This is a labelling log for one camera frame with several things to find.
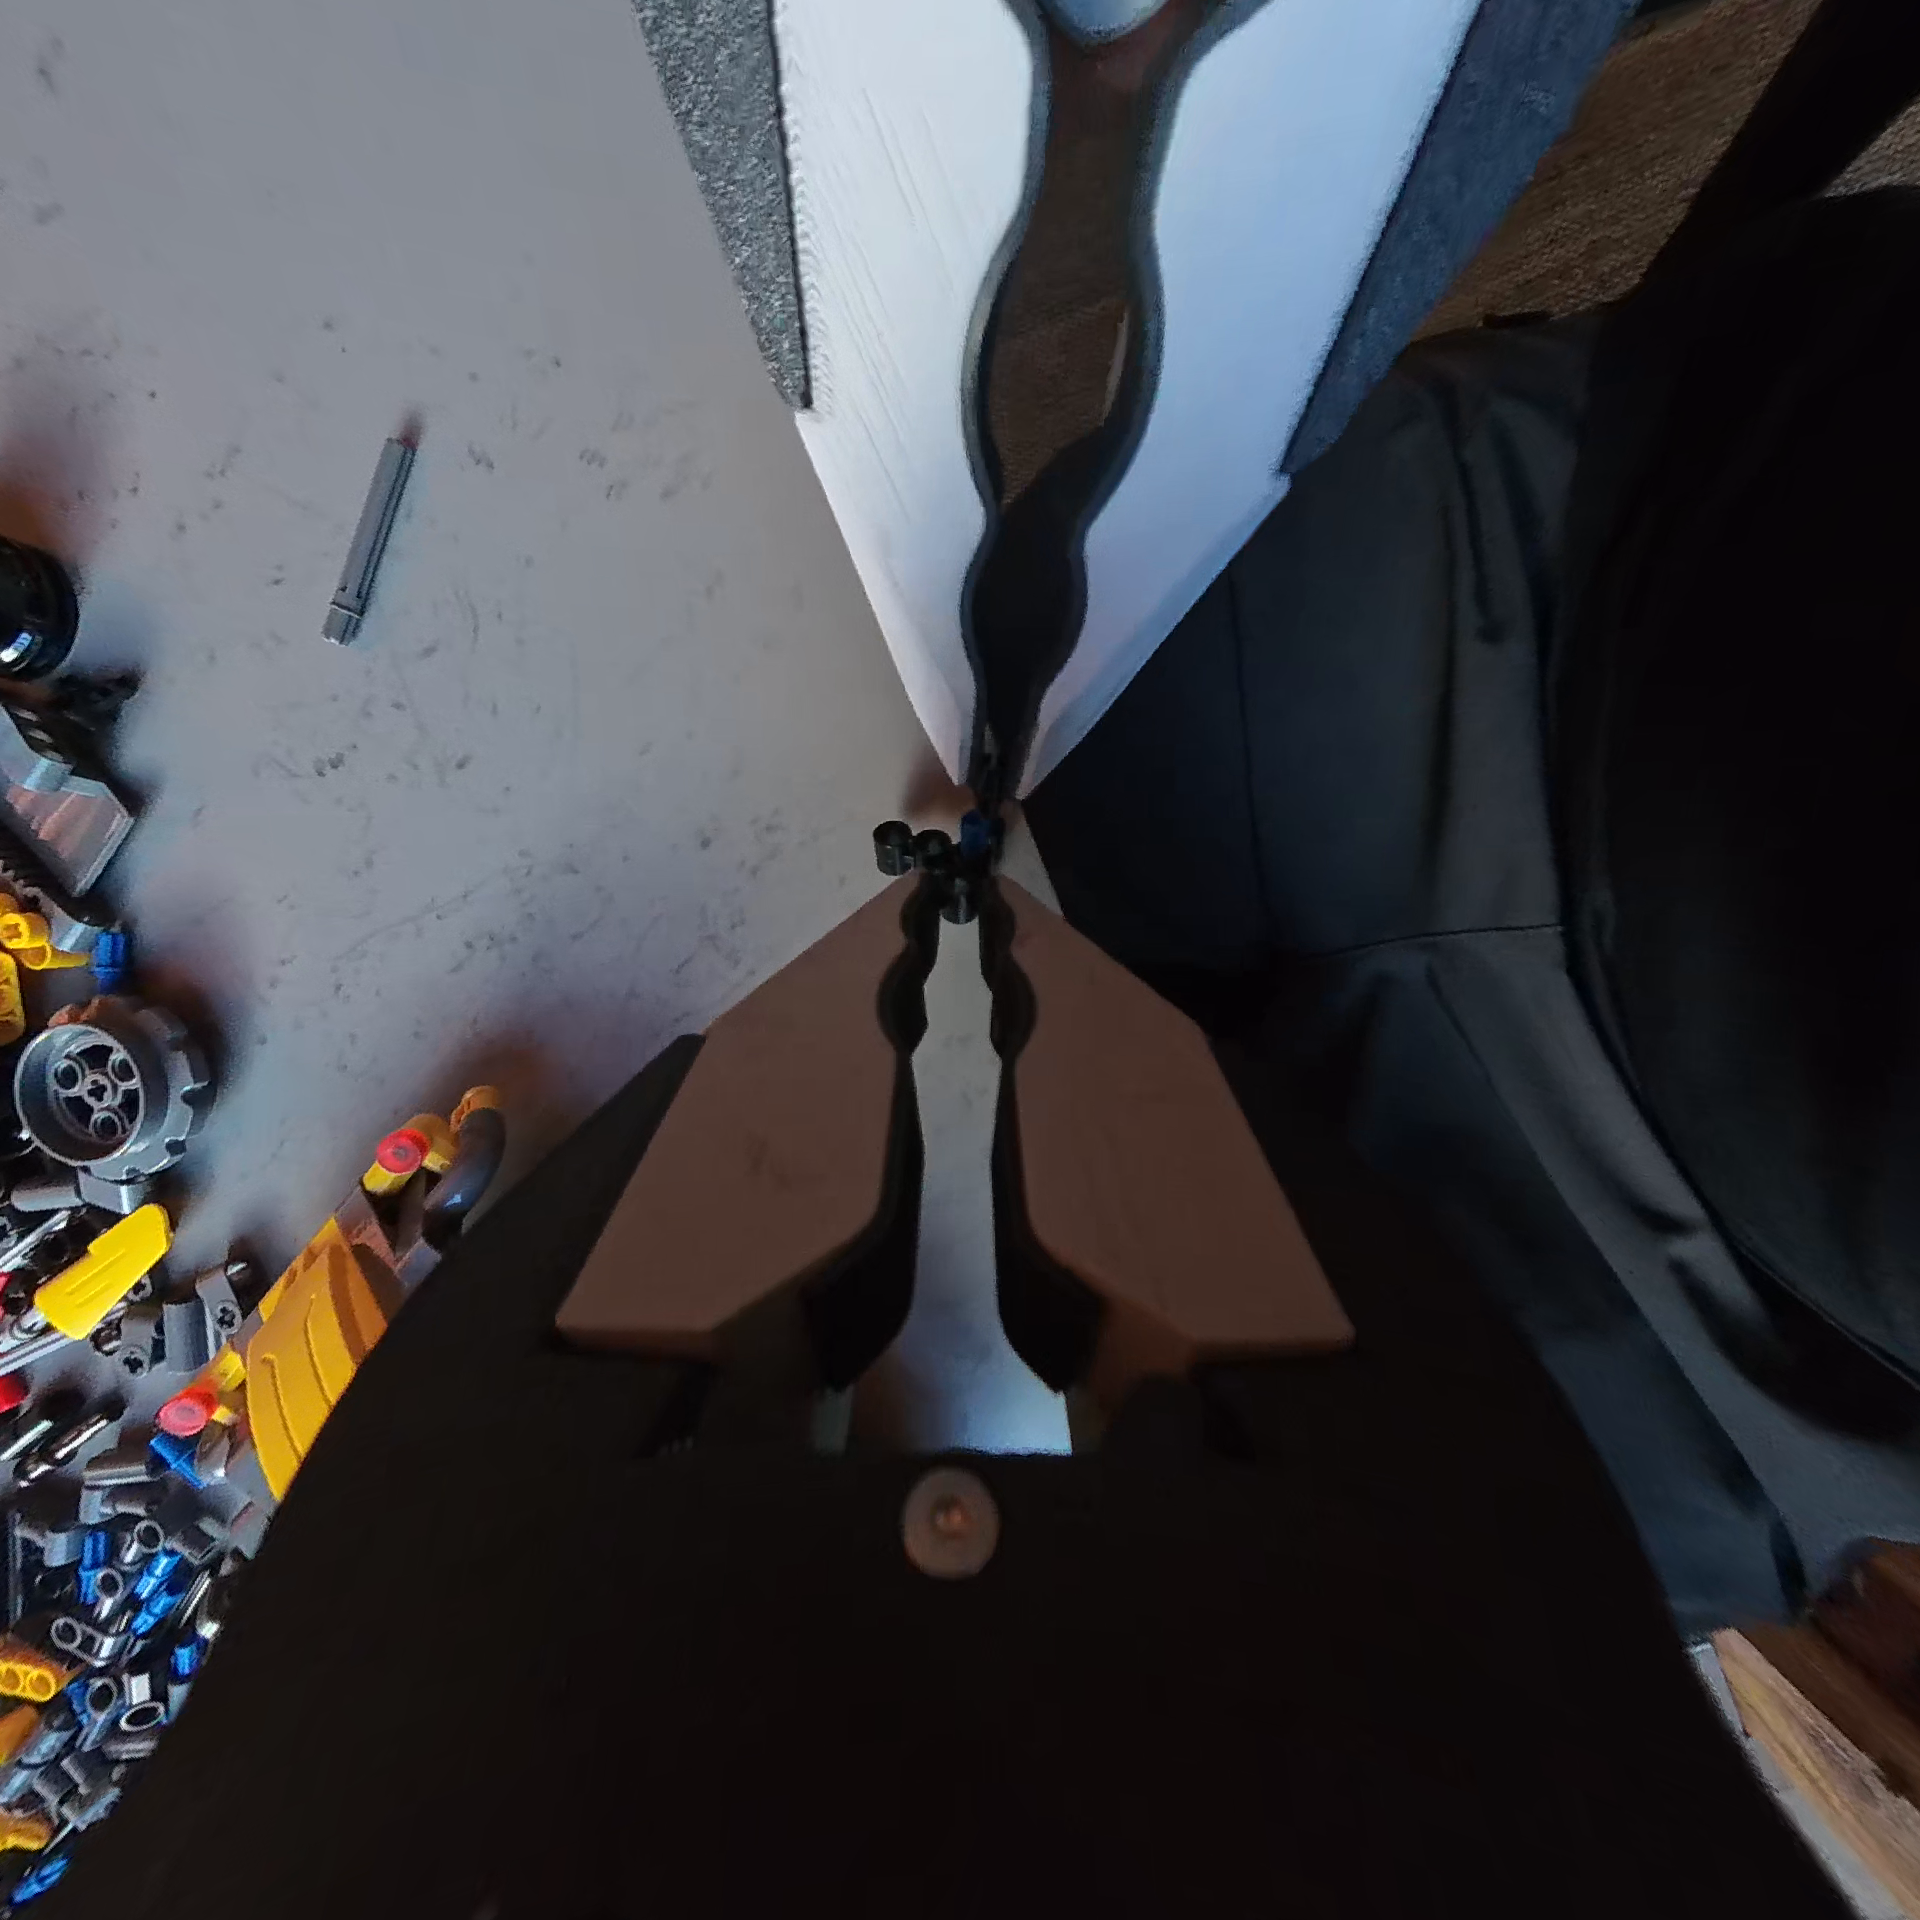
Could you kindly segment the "person's legs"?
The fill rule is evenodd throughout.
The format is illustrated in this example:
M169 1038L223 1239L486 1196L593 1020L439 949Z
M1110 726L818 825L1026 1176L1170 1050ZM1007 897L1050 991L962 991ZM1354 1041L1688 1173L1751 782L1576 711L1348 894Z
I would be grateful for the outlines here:
M1518 1324L1684 1634L1915 1540L1915 5L1618 294L1343 374L1028 801L1067 919Z

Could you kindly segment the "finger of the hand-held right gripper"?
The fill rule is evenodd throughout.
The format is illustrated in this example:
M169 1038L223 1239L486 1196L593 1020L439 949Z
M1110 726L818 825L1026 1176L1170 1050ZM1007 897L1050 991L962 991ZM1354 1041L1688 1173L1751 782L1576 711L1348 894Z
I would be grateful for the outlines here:
M1119 73L1094 180L1047 137L1010 280L1090 224L1094 418L1010 484L1010 796L1090 730L1283 497L1286 462L1481 5L1160 5L1094 38L1050 5L1071 85Z
M798 429L930 746L966 778L966 586L988 532L977 358L1028 202L1031 5L778 1L807 406Z

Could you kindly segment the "pile of loose toy bricks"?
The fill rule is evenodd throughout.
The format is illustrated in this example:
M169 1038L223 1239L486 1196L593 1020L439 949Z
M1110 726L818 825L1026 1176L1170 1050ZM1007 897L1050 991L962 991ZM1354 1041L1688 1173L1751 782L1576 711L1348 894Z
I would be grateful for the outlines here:
M265 1289L184 1260L225 1085L208 1010L132 913L143 689L80 660L80 565L4 508L4 1914L122 1808L207 1666L250 1496L160 1398Z

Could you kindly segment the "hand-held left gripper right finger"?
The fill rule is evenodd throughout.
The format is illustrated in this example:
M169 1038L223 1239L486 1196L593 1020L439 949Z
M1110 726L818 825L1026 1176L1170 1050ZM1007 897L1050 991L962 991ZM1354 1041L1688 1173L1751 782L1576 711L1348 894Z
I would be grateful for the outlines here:
M980 908L996 1303L1062 1394L1343 1353L1354 1321L1204 1031L1014 879Z

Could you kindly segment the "yellow toy brick vehicle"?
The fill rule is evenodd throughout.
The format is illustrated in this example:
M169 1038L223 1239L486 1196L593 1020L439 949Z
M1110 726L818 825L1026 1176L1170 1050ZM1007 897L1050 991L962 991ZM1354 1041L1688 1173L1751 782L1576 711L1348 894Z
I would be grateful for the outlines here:
M384 1134L371 1166L240 1330L160 1402L148 1461L193 1485L284 1500L348 1385L489 1192L508 1149L502 1093Z

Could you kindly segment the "black brick connector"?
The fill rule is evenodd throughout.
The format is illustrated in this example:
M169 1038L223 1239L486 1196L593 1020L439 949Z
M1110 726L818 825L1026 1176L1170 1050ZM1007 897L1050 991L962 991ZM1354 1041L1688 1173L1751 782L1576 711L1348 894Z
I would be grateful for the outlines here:
M967 925L977 920L1000 863L990 871L966 863L956 853L956 833L887 820L872 831L872 845L875 866L884 878L919 874L934 890L942 916L953 925Z

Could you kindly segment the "grey brick axle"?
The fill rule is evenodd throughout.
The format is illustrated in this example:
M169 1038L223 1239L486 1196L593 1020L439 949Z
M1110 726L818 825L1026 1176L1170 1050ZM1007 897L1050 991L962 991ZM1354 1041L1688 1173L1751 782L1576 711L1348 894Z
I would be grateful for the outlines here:
M346 646L362 632L378 576L394 540L394 525L404 500L418 452L418 429L386 439L378 452L363 508L353 527L342 578L328 600L321 632L326 642Z

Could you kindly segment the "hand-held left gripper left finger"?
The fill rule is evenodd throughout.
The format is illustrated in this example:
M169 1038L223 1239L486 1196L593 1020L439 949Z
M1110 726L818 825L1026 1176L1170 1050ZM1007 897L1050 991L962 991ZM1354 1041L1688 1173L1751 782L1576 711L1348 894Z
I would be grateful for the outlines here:
M577 1348L879 1358L910 1308L929 890L889 881L704 1033L558 1311Z

